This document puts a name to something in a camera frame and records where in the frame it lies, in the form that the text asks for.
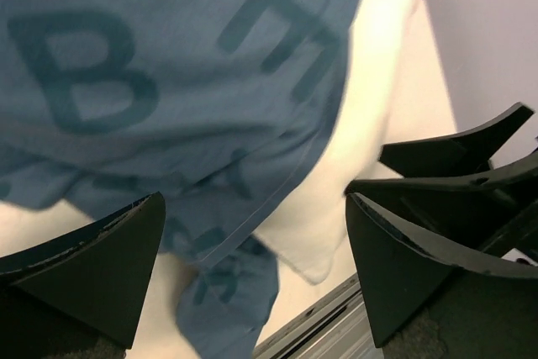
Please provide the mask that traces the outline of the blue cartoon print pillowcase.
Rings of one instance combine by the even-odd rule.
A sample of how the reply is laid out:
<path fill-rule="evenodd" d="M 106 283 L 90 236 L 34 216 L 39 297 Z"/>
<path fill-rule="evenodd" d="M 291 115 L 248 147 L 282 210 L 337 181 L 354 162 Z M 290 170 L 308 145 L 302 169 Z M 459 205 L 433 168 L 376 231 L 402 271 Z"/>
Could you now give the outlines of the blue cartoon print pillowcase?
<path fill-rule="evenodd" d="M 177 325 L 249 358 L 278 293 L 254 230 L 312 171 L 360 0 L 1 0 L 1 197 L 101 218 L 151 193 L 197 270 Z"/>

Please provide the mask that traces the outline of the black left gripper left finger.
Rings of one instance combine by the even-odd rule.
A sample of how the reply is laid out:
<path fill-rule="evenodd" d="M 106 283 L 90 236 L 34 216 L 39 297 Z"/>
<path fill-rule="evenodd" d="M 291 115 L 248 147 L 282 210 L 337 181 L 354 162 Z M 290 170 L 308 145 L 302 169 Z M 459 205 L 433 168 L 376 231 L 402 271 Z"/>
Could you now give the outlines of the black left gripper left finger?
<path fill-rule="evenodd" d="M 2 257 L 1 347 L 131 348 L 164 221 L 164 198 L 154 193 Z"/>

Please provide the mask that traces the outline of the white pillow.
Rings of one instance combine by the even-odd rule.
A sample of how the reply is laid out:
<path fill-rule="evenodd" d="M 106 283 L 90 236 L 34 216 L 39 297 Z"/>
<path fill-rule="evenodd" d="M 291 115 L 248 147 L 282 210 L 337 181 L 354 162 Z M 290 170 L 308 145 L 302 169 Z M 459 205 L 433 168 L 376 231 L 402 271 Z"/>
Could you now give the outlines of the white pillow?
<path fill-rule="evenodd" d="M 277 297 L 256 343 L 312 302 L 308 284 L 323 282 L 333 267 L 343 278 L 352 273 L 344 191 L 352 180 L 382 170 L 377 158 L 383 143 L 451 127 L 442 91 L 399 92 L 395 87 L 415 1 L 360 0 L 357 5 L 349 28 L 344 92 L 329 143 L 312 171 L 253 233 L 276 255 L 278 275 Z M 1 251 L 25 249 L 101 218 L 64 199 L 45 209 L 29 209 L 1 197 Z M 160 242 L 142 325 L 127 357 L 203 358 L 177 325 L 181 296 L 196 276 L 193 265 L 164 252 Z"/>

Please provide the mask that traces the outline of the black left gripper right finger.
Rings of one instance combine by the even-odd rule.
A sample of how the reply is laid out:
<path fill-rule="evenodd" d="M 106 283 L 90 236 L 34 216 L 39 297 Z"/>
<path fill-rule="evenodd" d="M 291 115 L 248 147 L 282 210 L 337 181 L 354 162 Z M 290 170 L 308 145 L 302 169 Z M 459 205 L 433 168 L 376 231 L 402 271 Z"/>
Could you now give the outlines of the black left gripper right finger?
<path fill-rule="evenodd" d="M 359 194 L 345 211 L 375 346 L 537 347 L 536 267 L 460 245 Z"/>

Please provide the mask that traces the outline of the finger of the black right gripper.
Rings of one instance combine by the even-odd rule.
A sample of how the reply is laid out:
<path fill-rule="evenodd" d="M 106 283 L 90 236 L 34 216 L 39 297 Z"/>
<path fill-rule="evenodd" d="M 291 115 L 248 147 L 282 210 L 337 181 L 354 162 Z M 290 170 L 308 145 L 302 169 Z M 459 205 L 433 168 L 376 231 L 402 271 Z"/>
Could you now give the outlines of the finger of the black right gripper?
<path fill-rule="evenodd" d="M 359 194 L 402 219 L 479 248 L 537 201 L 537 154 L 461 177 L 355 180 Z"/>
<path fill-rule="evenodd" d="M 494 119 L 453 135 L 386 144 L 379 161 L 403 177 L 459 177 L 490 169 L 490 158 L 535 111 L 516 103 Z"/>

